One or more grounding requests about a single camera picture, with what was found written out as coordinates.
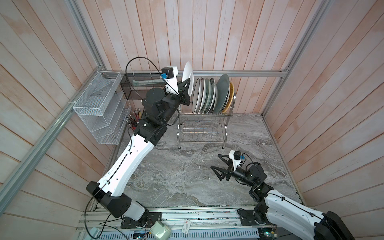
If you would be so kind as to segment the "orange sunburst plate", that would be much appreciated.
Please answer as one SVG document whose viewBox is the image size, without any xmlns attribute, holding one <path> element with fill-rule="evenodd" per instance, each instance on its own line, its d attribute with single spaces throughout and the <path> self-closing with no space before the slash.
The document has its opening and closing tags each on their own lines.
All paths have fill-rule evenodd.
<svg viewBox="0 0 384 240">
<path fill-rule="evenodd" d="M 195 80 L 194 80 L 192 64 L 190 62 L 187 62 L 185 67 L 184 67 L 182 82 L 186 81 L 187 79 L 190 79 L 190 86 L 189 86 L 188 94 L 191 97 L 192 93 L 194 91 Z"/>
<path fill-rule="evenodd" d="M 199 114 L 203 112 L 203 106 L 204 106 L 204 104 L 206 102 L 206 96 L 207 96 L 207 83 L 206 83 L 206 80 L 207 80 L 207 78 L 205 78 L 205 79 L 202 78 L 202 80 L 201 80 L 201 83 L 202 83 L 202 95 L 200 97 L 201 103 L 200 103 L 200 107 L 199 107 L 199 111 L 198 111 Z"/>
</svg>

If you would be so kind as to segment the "white black-rimmed plate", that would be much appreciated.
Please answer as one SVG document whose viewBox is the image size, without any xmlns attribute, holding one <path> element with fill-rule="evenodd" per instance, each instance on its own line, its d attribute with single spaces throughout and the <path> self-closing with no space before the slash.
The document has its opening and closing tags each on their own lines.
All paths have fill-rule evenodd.
<svg viewBox="0 0 384 240">
<path fill-rule="evenodd" d="M 192 102 L 192 113 L 194 114 L 196 111 L 196 107 L 198 105 L 198 98 L 199 98 L 199 92 L 200 92 L 200 79 L 197 78 L 195 87 L 194 87 L 194 93 L 193 93 L 193 102 Z"/>
</svg>

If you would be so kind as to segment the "pale green flower plate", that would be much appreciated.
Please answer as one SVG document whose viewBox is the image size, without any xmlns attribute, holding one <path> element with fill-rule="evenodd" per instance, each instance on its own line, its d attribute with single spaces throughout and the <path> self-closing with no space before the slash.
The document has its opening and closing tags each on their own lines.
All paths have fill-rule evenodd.
<svg viewBox="0 0 384 240">
<path fill-rule="evenodd" d="M 211 93 L 212 93 L 210 79 L 206 78 L 205 79 L 205 83 L 206 83 L 206 87 L 207 87 L 207 94 L 206 94 L 206 98 L 205 98 L 205 104 L 204 104 L 204 107 L 203 107 L 203 113 L 207 112 L 207 108 L 208 108 L 210 97 L 211 97 Z"/>
</svg>

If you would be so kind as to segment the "green rimmed white plate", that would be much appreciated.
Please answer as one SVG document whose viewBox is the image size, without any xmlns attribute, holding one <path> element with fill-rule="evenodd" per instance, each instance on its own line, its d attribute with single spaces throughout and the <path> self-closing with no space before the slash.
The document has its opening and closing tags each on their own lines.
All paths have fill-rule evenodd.
<svg viewBox="0 0 384 240">
<path fill-rule="evenodd" d="M 209 105 L 208 113 L 213 112 L 213 107 L 214 107 L 214 102 L 215 102 L 215 97 L 216 97 L 216 81 L 215 81 L 215 79 L 211 78 L 210 83 L 211 83 L 212 96 L 211 96 L 211 102 Z"/>
</svg>

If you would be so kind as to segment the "pale green glass plate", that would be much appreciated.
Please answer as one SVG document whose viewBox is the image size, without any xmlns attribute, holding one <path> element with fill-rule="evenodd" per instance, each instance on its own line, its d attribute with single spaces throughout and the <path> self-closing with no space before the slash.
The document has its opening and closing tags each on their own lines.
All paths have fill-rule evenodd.
<svg viewBox="0 0 384 240">
<path fill-rule="evenodd" d="M 214 114 L 219 114 L 227 101 L 227 96 L 230 90 L 230 79 L 227 74 L 224 74 L 220 77 L 217 82 L 217 99 L 215 102 L 215 107 L 213 110 Z"/>
</svg>

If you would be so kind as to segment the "steel dish rack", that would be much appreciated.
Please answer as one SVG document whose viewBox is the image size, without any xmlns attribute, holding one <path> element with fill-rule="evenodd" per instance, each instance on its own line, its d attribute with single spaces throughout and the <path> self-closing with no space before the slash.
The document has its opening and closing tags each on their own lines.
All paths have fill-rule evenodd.
<svg viewBox="0 0 384 240">
<path fill-rule="evenodd" d="M 180 107 L 181 116 L 177 125 L 177 142 L 178 148 L 182 144 L 221 144 L 224 149 L 228 139 L 228 125 L 231 117 L 233 116 L 233 109 L 236 102 L 236 93 L 233 98 L 230 109 L 222 114 L 212 113 L 198 113 L 202 95 L 202 83 L 200 83 L 200 92 L 198 98 L 198 105 L 193 114 L 183 110 Z"/>
</svg>

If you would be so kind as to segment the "cream floral plate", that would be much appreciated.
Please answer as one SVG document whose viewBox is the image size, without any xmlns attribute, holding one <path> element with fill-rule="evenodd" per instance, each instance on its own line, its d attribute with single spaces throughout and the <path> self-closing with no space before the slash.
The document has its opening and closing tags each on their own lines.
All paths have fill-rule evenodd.
<svg viewBox="0 0 384 240">
<path fill-rule="evenodd" d="M 229 108 L 230 95 L 231 95 L 231 90 L 228 91 L 225 104 L 224 104 L 223 109 L 221 111 L 222 114 L 224 114 Z"/>
</svg>

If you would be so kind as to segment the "yellow woven round tray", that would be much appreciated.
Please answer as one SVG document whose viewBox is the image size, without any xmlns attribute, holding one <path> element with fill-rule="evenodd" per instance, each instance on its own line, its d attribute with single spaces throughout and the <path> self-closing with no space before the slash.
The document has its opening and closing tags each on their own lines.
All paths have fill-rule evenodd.
<svg viewBox="0 0 384 240">
<path fill-rule="evenodd" d="M 232 102 L 233 102 L 233 98 L 234 98 L 234 95 L 235 95 L 235 88 L 234 88 L 234 84 L 232 83 L 232 82 L 230 82 L 230 90 L 231 90 L 231 95 L 230 95 L 230 101 L 229 101 L 229 108 L 228 108 L 228 110 L 230 109 L 230 107 L 231 107 L 231 104 L 232 104 Z"/>
</svg>

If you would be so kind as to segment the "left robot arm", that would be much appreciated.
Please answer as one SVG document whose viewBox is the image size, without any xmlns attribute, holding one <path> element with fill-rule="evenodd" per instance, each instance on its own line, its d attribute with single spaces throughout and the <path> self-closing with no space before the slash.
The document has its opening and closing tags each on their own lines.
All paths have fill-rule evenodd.
<svg viewBox="0 0 384 240">
<path fill-rule="evenodd" d="M 111 169 L 98 181 L 89 182 L 87 191 L 115 218 L 127 217 L 141 221 L 147 209 L 124 194 L 132 174 L 144 157 L 159 142 L 168 129 L 168 121 L 180 105 L 188 106 L 190 79 L 177 83 L 178 92 L 153 88 L 143 99 L 144 112 L 131 140 Z"/>
</svg>

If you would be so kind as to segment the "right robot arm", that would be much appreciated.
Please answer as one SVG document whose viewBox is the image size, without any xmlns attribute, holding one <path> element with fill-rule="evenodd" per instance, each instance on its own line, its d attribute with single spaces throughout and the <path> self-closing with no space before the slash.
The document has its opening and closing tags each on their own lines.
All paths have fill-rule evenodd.
<svg viewBox="0 0 384 240">
<path fill-rule="evenodd" d="M 250 187 L 249 195 L 257 202 L 253 211 L 238 209 L 241 218 L 250 224 L 277 225 L 302 240 L 352 240 L 352 233 L 339 215 L 332 211 L 322 213 L 284 196 L 268 185 L 263 167 L 251 161 L 246 153 L 230 151 L 218 155 L 228 167 L 211 166 L 220 181 L 234 178 L 239 184 Z"/>
</svg>

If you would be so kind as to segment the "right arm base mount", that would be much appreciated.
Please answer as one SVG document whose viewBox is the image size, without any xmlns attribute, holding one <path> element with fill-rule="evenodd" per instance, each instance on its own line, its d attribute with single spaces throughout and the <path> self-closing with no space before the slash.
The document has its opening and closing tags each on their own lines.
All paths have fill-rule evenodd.
<svg viewBox="0 0 384 240">
<path fill-rule="evenodd" d="M 264 226 L 268 222 L 265 214 L 256 210 L 237 209 L 242 226 Z"/>
</svg>

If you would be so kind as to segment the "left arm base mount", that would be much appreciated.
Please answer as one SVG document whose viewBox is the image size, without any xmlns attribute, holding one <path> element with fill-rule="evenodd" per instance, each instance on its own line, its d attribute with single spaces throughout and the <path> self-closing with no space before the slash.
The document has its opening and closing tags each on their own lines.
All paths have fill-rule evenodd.
<svg viewBox="0 0 384 240">
<path fill-rule="evenodd" d="M 145 212 L 144 215 L 137 221 L 123 216 L 121 229 L 150 229 L 157 221 L 160 221 L 161 218 L 161 212 Z"/>
</svg>

